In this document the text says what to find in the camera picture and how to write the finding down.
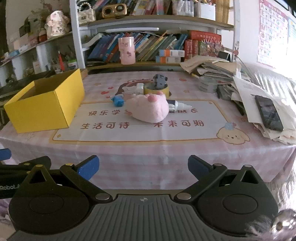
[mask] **yellow box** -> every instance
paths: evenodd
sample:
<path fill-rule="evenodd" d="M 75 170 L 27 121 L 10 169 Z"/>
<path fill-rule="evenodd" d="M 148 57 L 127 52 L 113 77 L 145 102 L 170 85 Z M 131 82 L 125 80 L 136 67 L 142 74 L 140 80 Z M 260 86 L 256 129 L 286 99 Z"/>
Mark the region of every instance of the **yellow box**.
<path fill-rule="evenodd" d="M 80 69 L 35 80 L 4 105 L 17 133 L 68 128 L 84 98 Z"/>

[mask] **small purse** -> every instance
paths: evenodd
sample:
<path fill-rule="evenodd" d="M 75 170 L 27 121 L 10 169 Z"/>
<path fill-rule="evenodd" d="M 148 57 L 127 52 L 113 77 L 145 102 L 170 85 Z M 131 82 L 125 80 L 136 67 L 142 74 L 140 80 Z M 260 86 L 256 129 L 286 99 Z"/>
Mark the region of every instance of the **small purse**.
<path fill-rule="evenodd" d="M 84 5 L 88 5 L 88 9 L 81 11 L 81 8 Z M 78 11 L 78 22 L 79 24 L 93 22 L 96 20 L 96 14 L 95 11 L 91 8 L 91 5 L 88 2 L 84 2 L 79 6 Z"/>

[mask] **pink cup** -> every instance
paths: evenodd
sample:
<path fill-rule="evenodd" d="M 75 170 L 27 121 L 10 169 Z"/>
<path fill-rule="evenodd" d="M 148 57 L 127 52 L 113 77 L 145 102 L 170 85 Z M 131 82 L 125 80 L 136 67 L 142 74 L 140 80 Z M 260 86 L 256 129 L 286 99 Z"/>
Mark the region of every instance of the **pink cup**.
<path fill-rule="evenodd" d="M 134 64 L 136 62 L 135 45 L 133 37 L 118 39 L 120 60 L 122 64 Z"/>

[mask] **gold speaker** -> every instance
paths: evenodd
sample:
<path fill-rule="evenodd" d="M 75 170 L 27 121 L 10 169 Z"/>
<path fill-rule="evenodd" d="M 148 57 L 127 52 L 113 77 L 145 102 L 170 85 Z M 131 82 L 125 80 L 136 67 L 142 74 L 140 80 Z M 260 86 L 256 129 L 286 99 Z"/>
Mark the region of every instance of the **gold speaker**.
<path fill-rule="evenodd" d="M 102 9 L 103 18 L 116 18 L 125 16 L 127 14 L 127 8 L 124 3 L 107 5 Z"/>

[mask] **smartphone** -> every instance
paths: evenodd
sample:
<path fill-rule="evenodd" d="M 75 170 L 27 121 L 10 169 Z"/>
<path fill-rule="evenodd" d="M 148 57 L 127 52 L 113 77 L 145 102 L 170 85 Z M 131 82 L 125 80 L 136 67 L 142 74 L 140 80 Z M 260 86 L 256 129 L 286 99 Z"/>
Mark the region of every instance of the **smartphone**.
<path fill-rule="evenodd" d="M 283 131 L 283 124 L 271 99 L 259 95 L 255 96 L 263 125 L 274 131 Z"/>

